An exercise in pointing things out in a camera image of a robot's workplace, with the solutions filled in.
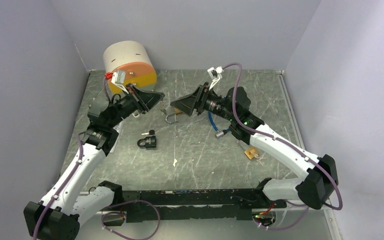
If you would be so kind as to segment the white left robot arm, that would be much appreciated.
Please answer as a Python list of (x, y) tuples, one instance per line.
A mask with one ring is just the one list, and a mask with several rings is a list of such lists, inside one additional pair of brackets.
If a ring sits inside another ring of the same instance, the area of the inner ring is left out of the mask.
[(32, 239), (74, 240), (96, 212), (122, 206), (119, 184), (103, 181), (88, 195), (81, 195), (81, 191), (114, 147), (119, 136), (115, 127), (131, 115), (146, 114), (164, 97), (162, 92), (141, 90), (129, 83), (124, 95), (117, 93), (90, 103), (89, 125), (77, 136), (78, 150), (71, 163), (38, 202), (30, 201), (23, 210)]

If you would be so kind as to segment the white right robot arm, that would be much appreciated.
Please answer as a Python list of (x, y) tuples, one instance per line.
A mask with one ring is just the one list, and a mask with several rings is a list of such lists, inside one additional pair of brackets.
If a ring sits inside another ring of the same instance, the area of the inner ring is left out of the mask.
[(277, 159), (295, 175), (291, 179), (266, 178), (255, 193), (255, 202), (262, 208), (277, 200), (301, 201), (319, 210), (327, 205), (338, 188), (335, 160), (310, 153), (276, 133), (249, 110), (251, 100), (242, 86), (231, 88), (225, 97), (217, 95), (207, 83), (193, 93), (170, 103), (183, 114), (191, 116), (207, 111), (230, 122), (229, 132), (238, 140)]

